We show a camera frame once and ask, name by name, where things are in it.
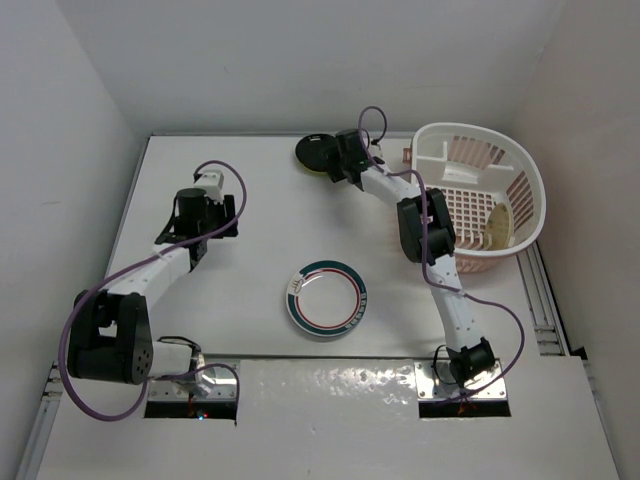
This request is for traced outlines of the black plate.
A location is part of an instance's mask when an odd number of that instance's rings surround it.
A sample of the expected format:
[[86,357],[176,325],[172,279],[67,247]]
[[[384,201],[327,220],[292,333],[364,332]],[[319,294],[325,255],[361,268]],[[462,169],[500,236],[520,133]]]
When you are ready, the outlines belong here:
[[337,147],[334,135],[315,133],[301,138],[294,148],[297,161],[306,169],[320,174],[327,172],[327,155]]

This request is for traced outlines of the white plate green red rim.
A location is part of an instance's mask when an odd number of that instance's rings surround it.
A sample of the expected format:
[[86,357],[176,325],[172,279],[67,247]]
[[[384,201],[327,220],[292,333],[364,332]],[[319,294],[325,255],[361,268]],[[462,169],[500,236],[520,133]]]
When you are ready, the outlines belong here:
[[351,266],[319,260],[297,270],[286,287],[285,306],[303,332],[322,339],[350,333],[368,304],[364,280]]

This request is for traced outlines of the lime green plate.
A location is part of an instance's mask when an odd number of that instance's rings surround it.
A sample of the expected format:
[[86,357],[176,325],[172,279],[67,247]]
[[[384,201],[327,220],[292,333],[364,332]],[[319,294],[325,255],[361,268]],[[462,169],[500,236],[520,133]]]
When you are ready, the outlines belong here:
[[307,175],[312,175],[312,176],[316,176],[316,177],[327,177],[326,172],[320,172],[320,171],[314,171],[314,170],[310,170],[304,166],[302,166],[302,172],[307,174]]

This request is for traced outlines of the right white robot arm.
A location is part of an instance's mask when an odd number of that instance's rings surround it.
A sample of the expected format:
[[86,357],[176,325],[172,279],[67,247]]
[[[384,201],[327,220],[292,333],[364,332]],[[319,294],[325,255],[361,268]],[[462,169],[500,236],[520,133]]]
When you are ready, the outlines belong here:
[[455,232],[443,193],[412,184],[371,157],[356,129],[335,135],[326,154],[332,182],[342,180],[396,208],[401,248],[421,265],[445,333],[449,371],[459,387],[491,369],[495,356],[462,291],[454,256]]

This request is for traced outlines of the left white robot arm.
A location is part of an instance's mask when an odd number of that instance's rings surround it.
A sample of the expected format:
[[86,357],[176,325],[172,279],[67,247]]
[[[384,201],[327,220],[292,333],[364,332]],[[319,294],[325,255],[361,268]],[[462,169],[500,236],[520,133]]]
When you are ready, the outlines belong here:
[[67,370],[74,378],[139,385],[154,357],[149,310],[207,253],[210,238],[238,235],[235,198],[209,187],[179,190],[151,262],[89,296],[73,321]]

